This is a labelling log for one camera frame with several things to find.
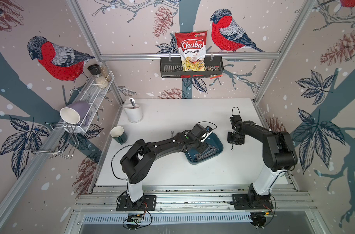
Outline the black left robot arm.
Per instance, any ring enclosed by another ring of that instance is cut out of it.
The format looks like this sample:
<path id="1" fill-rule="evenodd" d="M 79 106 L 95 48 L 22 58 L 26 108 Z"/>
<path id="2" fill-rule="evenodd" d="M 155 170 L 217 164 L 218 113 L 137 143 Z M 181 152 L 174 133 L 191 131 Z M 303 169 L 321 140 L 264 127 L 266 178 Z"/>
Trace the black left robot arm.
<path id="1" fill-rule="evenodd" d="M 196 150 L 203 153 L 209 145 L 205 140 L 212 133 L 210 126 L 197 123 L 192 130 L 176 133 L 173 137 L 158 141 L 145 142 L 140 139 L 121 158 L 120 164 L 126 175 L 127 196 L 132 203 L 137 203 L 144 196 L 142 181 L 150 171 L 154 161 L 164 156 Z"/>

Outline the large steel wrench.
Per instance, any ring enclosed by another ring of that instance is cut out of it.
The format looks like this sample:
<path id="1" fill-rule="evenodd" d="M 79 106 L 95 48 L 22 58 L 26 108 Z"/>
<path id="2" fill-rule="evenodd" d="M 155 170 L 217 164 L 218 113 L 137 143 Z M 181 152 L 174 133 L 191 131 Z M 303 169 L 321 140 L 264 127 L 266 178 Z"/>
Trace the large steel wrench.
<path id="1" fill-rule="evenodd" d="M 198 153 L 195 156 L 197 159 L 203 159 L 215 155 L 216 153 L 217 153 L 217 149 L 213 146 L 210 146 L 206 148 L 202 153 Z"/>

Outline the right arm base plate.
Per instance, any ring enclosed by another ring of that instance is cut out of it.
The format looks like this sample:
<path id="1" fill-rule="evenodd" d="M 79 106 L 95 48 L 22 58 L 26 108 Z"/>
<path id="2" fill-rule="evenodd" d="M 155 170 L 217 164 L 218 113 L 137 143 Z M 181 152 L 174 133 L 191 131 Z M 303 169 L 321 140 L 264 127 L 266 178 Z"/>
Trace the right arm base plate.
<path id="1" fill-rule="evenodd" d="M 247 194 L 232 194 L 232 205 L 236 210 L 273 210 L 271 195 L 260 196 L 252 191 Z"/>

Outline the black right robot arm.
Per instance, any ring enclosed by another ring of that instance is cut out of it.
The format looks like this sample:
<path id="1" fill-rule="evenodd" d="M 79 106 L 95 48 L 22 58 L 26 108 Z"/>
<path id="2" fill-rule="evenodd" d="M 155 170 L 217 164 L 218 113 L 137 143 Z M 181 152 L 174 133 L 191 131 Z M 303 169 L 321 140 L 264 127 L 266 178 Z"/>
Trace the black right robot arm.
<path id="1" fill-rule="evenodd" d="M 297 164 L 297 156 L 288 132 L 266 129 L 253 121 L 243 121 L 240 115 L 230 117 L 233 131 L 228 133 L 227 142 L 231 145 L 245 144 L 245 136 L 253 137 L 262 143 L 264 166 L 257 180 L 248 190 L 248 198 L 265 199 L 271 195 L 276 180 Z"/>

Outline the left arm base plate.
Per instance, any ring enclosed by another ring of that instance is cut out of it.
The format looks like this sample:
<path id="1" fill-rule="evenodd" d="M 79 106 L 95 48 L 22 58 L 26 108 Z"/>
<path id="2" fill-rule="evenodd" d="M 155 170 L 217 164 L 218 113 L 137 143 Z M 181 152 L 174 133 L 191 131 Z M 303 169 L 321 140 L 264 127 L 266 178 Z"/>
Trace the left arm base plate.
<path id="1" fill-rule="evenodd" d="M 156 209 L 156 203 L 157 196 L 155 195 L 144 195 L 136 202 L 132 202 L 128 196 L 122 195 L 117 199 L 116 211 L 154 211 Z"/>

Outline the longest steel wrench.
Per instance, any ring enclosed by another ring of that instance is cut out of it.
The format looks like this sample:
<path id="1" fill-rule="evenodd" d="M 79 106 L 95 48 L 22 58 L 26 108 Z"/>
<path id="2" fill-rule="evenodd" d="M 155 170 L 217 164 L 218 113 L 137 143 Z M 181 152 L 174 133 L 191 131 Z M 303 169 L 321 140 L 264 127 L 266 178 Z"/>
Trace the longest steel wrench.
<path id="1" fill-rule="evenodd" d="M 216 155 L 217 155 L 216 152 L 205 153 L 205 154 L 195 154 L 193 157 L 193 162 L 199 163 L 201 161 L 211 159 L 211 158 L 215 157 Z"/>

